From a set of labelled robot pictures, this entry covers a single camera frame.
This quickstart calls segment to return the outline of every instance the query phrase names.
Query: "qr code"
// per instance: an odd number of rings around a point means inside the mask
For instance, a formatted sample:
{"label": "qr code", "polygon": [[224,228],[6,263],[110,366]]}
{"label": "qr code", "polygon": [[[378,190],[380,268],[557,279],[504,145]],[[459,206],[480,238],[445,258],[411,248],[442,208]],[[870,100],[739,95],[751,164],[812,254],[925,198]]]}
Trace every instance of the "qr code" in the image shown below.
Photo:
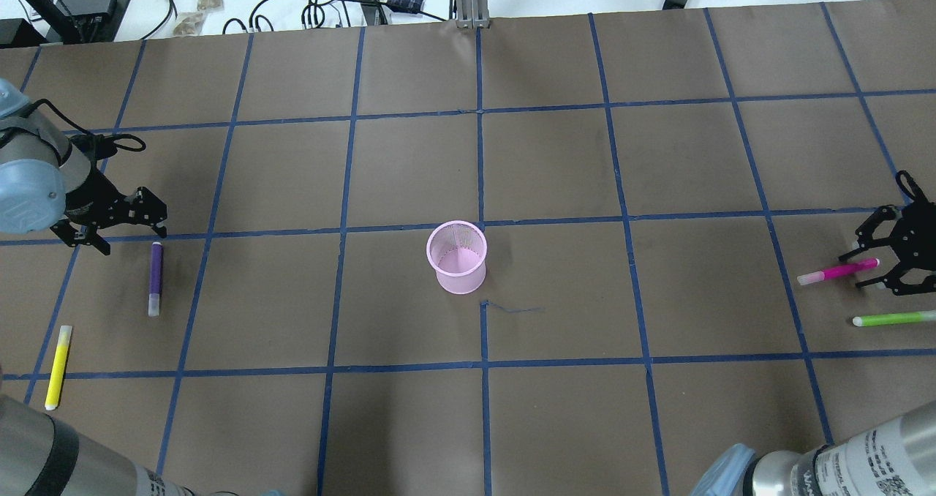
{"label": "qr code", "polygon": [[913,493],[903,484],[900,476],[885,478],[877,484],[883,496],[913,496]]}

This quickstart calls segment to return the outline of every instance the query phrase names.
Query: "green marker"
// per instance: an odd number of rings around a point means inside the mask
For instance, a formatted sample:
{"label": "green marker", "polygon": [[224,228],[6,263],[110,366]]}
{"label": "green marker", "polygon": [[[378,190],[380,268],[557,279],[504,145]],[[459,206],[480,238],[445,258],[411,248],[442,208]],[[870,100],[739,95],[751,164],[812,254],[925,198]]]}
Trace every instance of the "green marker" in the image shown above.
{"label": "green marker", "polygon": [[855,326],[887,326],[909,325],[909,323],[925,323],[936,320],[936,309],[932,312],[890,313],[888,315],[866,315],[855,317],[852,324]]}

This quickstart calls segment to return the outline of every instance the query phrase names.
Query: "black rubber band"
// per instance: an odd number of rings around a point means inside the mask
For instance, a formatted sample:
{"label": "black rubber band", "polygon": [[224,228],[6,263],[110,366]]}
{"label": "black rubber band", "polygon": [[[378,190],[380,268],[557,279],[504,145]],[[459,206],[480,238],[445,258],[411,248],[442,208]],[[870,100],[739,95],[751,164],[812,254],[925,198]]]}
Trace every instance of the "black rubber band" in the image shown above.
{"label": "black rubber band", "polygon": [[61,496],[78,462],[78,433],[63,422],[49,419],[53,422],[53,447],[39,476],[24,496]]}

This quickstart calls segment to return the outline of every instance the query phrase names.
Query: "pink pen holder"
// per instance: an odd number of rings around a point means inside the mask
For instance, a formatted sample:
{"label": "pink pen holder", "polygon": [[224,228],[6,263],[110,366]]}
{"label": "pink pen holder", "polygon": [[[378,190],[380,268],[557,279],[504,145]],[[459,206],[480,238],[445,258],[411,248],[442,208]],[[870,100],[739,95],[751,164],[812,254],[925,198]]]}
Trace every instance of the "pink pen holder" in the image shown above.
{"label": "pink pen holder", "polygon": [[488,240],[474,224],[454,220],[442,223],[426,242],[426,258],[442,289],[467,295],[481,287],[487,274],[484,260]]}

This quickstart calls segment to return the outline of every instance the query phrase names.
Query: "robotic arm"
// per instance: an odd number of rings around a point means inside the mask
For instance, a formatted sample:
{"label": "robotic arm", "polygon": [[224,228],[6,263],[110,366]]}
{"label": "robotic arm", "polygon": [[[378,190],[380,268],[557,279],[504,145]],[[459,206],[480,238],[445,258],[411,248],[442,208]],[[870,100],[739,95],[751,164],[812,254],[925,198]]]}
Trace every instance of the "robotic arm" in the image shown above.
{"label": "robotic arm", "polygon": [[[80,133],[66,136],[40,113],[43,105]],[[49,100],[30,102],[0,79],[0,232],[23,235],[48,227],[70,247],[93,246],[106,255],[110,244],[97,231],[119,223],[147,225],[165,238],[166,203],[145,187],[124,195],[97,169],[118,149],[140,152],[146,143],[132,134],[88,132]]]}

